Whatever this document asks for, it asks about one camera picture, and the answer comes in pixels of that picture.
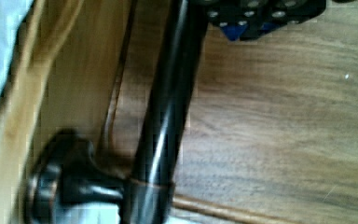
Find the black gripper finger with blue tip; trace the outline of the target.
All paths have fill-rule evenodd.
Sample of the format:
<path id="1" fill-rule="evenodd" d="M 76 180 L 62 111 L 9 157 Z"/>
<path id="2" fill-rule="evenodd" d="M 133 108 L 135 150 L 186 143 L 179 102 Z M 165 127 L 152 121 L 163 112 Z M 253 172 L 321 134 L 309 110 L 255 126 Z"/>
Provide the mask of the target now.
<path id="1" fill-rule="evenodd" d="M 320 16 L 326 0 L 192 0 L 229 41 L 252 41 Z"/>

